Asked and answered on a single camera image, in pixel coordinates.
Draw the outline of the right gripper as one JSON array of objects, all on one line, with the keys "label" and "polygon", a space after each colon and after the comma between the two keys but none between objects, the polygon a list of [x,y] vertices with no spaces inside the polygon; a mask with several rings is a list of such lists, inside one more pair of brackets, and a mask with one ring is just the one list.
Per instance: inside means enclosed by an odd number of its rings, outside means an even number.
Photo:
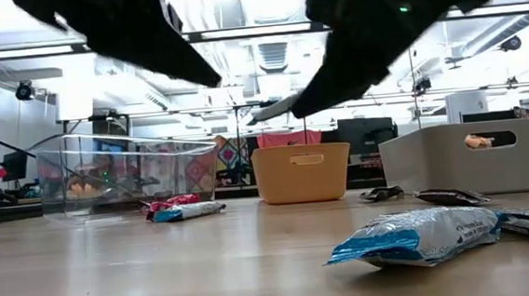
[{"label": "right gripper", "polygon": [[490,0],[305,0],[308,19],[329,27],[323,63],[291,107],[309,117],[360,99],[388,67],[453,7],[461,13]]}]

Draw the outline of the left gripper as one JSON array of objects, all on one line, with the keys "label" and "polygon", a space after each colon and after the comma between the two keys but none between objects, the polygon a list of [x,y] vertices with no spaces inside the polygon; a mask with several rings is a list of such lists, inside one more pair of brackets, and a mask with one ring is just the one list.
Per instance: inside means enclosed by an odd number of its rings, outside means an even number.
[{"label": "left gripper", "polygon": [[[136,21],[176,27],[176,12],[166,0],[12,0],[13,4],[48,26],[88,34],[95,24],[116,27]],[[147,71],[186,82],[218,87],[222,77],[175,32],[156,35],[89,36],[88,47],[105,57],[126,61]]]}]

